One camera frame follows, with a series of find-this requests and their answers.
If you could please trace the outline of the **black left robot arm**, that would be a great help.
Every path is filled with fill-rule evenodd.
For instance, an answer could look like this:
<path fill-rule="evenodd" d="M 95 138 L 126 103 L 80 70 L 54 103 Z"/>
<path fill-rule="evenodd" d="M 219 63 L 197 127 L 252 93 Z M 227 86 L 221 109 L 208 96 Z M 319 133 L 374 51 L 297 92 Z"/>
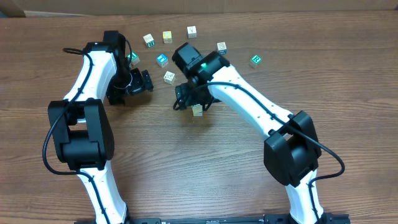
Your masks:
<path fill-rule="evenodd" d="M 101 42 L 89 42 L 82 50 L 63 51 L 83 57 L 83 66 L 72 89 L 62 100 L 48 106 L 50 129 L 45 137 L 42 159 L 47 160 L 47 146 L 52 139 L 60 162 L 66 163 L 66 175 L 76 175 L 85 186 L 95 211 L 93 223 L 132 223 L 126 202 L 121 198 L 113 175 L 114 136 L 103 101 L 123 104 L 125 97 L 154 86 L 149 72 L 131 68 L 131 45 L 116 30 L 106 30 Z"/>

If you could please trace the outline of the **red letter wooden block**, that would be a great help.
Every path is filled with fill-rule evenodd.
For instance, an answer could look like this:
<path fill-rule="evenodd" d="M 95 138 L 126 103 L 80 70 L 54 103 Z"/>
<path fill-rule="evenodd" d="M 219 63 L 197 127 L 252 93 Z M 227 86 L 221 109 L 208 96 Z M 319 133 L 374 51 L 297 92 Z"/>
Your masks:
<path fill-rule="evenodd" d="M 203 106 L 201 104 L 193 105 L 192 113 L 194 117 L 203 116 Z"/>

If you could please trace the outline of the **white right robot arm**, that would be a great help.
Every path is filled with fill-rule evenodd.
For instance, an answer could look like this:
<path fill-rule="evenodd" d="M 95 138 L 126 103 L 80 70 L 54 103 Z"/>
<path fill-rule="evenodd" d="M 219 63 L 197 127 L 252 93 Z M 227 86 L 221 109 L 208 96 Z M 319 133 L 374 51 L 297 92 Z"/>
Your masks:
<path fill-rule="evenodd" d="M 321 149 L 308 114 L 293 114 L 253 88 L 218 52 L 206 57 L 189 43 L 181 45 L 172 60 L 187 82 L 176 86 L 175 110 L 199 106 L 208 110 L 223 102 L 245 119 L 264 140 L 264 165 L 285 186 L 293 223 L 325 223 L 317 188 Z"/>

